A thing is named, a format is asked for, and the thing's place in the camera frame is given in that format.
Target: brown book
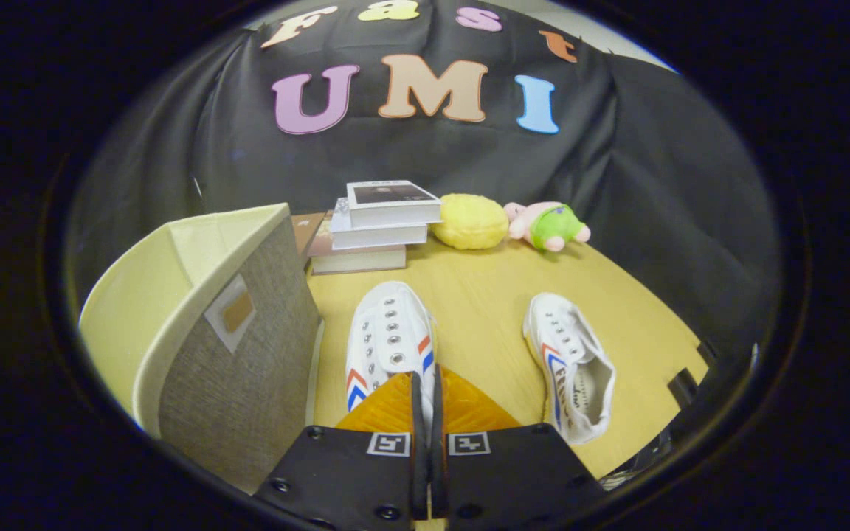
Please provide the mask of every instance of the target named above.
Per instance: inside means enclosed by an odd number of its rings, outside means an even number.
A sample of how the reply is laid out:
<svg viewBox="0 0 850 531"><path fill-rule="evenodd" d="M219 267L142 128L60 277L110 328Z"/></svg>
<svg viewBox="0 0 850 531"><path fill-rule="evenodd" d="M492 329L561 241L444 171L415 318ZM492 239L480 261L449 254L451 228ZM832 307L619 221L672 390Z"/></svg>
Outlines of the brown book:
<svg viewBox="0 0 850 531"><path fill-rule="evenodd" d="M320 222L327 214L318 212L317 214L291 216L291 222L294 224L294 245L297 246L297 256L300 256L301 268L307 266L307 260L309 260L307 251L310 249L311 242L314 241L317 229L320 228Z"/></svg>
<svg viewBox="0 0 850 531"><path fill-rule="evenodd" d="M405 246L374 246L334 251L334 236L330 232L333 216L333 211L330 211L323 218L317 236L310 245L310 251L307 252L314 266L314 275L405 268Z"/></svg>

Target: letter m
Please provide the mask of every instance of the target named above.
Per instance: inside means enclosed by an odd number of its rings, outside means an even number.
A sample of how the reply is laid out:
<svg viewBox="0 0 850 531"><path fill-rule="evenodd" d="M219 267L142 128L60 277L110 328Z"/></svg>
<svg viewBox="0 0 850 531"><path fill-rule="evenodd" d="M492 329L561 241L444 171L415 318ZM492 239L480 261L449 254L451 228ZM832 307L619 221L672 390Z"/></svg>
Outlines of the letter m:
<svg viewBox="0 0 850 531"><path fill-rule="evenodd" d="M382 58L391 70L389 94L379 108L381 117L407 118L415 115L409 95L415 94L422 111L432 117L446 98L451 102L443 111L445 117L463 122L481 122L481 78L487 67L470 60L456 60L441 77L435 77L428 64L414 55L391 55Z"/></svg>

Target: black fabric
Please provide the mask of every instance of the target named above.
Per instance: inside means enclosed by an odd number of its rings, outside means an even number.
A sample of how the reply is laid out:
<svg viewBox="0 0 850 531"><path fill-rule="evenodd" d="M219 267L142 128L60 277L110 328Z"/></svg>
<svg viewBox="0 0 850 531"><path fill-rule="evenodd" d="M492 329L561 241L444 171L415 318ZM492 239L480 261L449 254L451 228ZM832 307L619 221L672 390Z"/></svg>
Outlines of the black fabric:
<svg viewBox="0 0 850 531"><path fill-rule="evenodd" d="M567 202L594 248L718 352L748 353L762 340L779 289L769 198L739 138L687 81L564 35L578 58L568 63L539 34L558 30L490 4L423 1L411 21L358 21L368 2L336 4L267 49L280 23L213 41L109 132L70 220L78 307L114 260L168 221L281 201L294 214L326 211L347 182L408 178L436 195ZM462 6L498 13L503 30L460 26ZM486 120L380 117L381 58L395 53L421 56L435 74L455 60L487 65ZM361 68L345 118L315 134L280 131L271 85L311 74L303 112L317 114L328 99L321 73L342 64ZM518 74L556 85L558 134L516 123Z"/></svg>

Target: orange gripper pad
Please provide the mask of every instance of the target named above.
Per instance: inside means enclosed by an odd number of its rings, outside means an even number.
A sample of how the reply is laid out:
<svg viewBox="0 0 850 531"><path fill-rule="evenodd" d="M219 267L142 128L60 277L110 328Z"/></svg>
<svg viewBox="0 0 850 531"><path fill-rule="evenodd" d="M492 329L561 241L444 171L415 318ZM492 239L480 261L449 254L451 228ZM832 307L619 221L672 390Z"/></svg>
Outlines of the orange gripper pad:
<svg viewBox="0 0 850 531"><path fill-rule="evenodd" d="M412 433L412 373L395 374L337 424L338 429Z"/></svg>
<svg viewBox="0 0 850 531"><path fill-rule="evenodd" d="M441 371L445 434L503 430L522 425L474 384L446 367L439 366L438 369Z"/></svg>

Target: pink plush toy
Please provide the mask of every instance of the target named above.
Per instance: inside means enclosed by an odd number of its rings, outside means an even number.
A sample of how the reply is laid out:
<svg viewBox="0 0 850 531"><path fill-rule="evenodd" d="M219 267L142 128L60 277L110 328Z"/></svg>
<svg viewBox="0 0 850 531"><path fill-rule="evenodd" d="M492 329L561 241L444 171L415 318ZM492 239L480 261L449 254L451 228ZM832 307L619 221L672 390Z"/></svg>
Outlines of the pink plush toy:
<svg viewBox="0 0 850 531"><path fill-rule="evenodd" d="M592 235L590 228L564 203L547 201L527 207L507 203L503 211L510 219L510 238L523 238L540 251L563 251L567 240L586 243Z"/></svg>

